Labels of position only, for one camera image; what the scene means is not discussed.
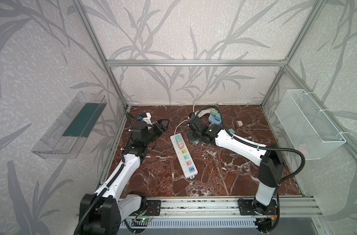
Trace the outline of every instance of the marble surface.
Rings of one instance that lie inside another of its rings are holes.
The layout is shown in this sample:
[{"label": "marble surface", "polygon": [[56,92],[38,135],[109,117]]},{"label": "marble surface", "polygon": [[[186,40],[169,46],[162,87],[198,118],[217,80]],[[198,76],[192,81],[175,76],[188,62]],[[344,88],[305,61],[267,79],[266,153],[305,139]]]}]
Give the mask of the marble surface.
[{"label": "marble surface", "polygon": [[[126,185],[122,197],[130,191],[140,191],[148,197],[174,196],[251,196],[258,189],[258,167],[228,149],[205,143],[193,144],[187,140],[185,124],[177,129],[183,134],[187,148],[198,169],[194,179],[185,179],[171,144],[170,136],[176,126],[187,119],[193,106],[133,106],[130,113],[139,115],[150,112],[151,121],[169,118],[168,130],[156,141],[156,146],[147,155],[141,166],[135,171]],[[227,128],[233,128],[237,135],[268,146],[276,144],[276,140],[267,124],[259,105],[221,106]],[[207,121],[208,115],[202,117]],[[235,121],[241,120],[242,127],[236,127]],[[128,124],[121,137],[119,148],[125,145],[128,138]],[[120,149],[116,152],[110,173],[120,162]],[[289,174],[288,168],[283,173]],[[293,179],[285,181],[279,189],[280,195],[300,195]]]}]

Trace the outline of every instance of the white power strip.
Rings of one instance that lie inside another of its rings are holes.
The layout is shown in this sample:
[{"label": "white power strip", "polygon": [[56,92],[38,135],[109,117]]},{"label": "white power strip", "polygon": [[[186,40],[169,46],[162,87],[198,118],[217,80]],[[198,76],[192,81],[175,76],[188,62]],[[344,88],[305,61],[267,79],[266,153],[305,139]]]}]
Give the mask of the white power strip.
[{"label": "white power strip", "polygon": [[178,161],[180,162],[181,169],[184,172],[185,178],[193,179],[198,174],[198,170],[194,165],[194,161],[190,156],[189,150],[186,147],[184,139],[180,133],[172,135],[171,141],[173,148],[175,148]]}]

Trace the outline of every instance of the wall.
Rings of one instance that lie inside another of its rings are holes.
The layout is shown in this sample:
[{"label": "wall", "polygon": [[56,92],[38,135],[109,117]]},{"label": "wall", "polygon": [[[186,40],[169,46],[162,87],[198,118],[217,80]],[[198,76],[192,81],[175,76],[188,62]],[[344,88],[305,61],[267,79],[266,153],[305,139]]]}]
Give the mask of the wall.
[{"label": "wall", "polygon": [[[82,2],[108,60],[279,60],[288,53],[314,0]],[[122,67],[113,73],[129,103],[259,104],[277,71],[228,69]]]},{"label": "wall", "polygon": [[[122,115],[70,1],[0,1],[0,234],[67,234],[93,192]],[[108,104],[76,159],[34,144],[78,91]]]},{"label": "wall", "polygon": [[[357,1],[327,1],[290,66],[357,141]],[[274,113],[287,89],[283,76],[264,107],[281,147],[292,146]],[[288,155],[292,169],[300,163]],[[357,163],[344,146],[307,161],[296,176],[303,193],[314,196],[335,235],[357,235]]]}]

